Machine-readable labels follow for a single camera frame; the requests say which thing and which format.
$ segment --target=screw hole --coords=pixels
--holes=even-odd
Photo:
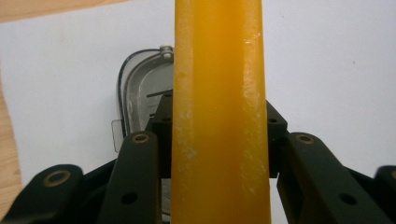
[[[298,134],[297,140],[299,140],[300,142],[302,142],[304,144],[313,144],[314,143],[314,139],[311,136],[305,135],[305,134]]]
[[[137,194],[135,194],[134,192],[126,193],[121,198],[121,202],[126,205],[134,203],[136,202],[136,200],[137,200]]]
[[[354,197],[346,193],[340,193],[339,197],[343,203],[347,203],[349,205],[355,205],[358,203]]]
[[[132,141],[135,143],[145,143],[149,140],[149,136],[145,133],[140,133],[132,137]]]

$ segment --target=yellow rod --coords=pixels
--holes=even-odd
[[[271,223],[261,0],[176,0],[173,224]]]

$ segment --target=metal pin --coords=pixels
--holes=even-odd
[[[297,140],[299,140],[301,143],[304,144],[313,144],[314,143],[314,139],[306,134],[298,134],[297,136]]]
[[[146,133],[140,133],[132,137],[132,141],[135,143],[145,143],[148,140],[149,140],[149,135]]]
[[[56,175],[61,175],[60,178],[52,179]],[[67,170],[58,170],[50,173],[44,178],[43,185],[47,188],[52,188],[61,185],[70,178],[72,174]]]

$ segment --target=wooden table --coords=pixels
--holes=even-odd
[[[124,0],[0,0],[0,22],[96,7]],[[21,191],[21,171],[0,79],[0,220]]]

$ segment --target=white paper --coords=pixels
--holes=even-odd
[[[280,0],[263,8],[267,97],[289,130],[316,135],[345,166],[369,176],[396,164],[396,2]],[[122,62],[173,42],[170,0],[0,24],[23,184],[55,164],[86,173],[114,159]],[[286,223],[271,183],[273,223]]]

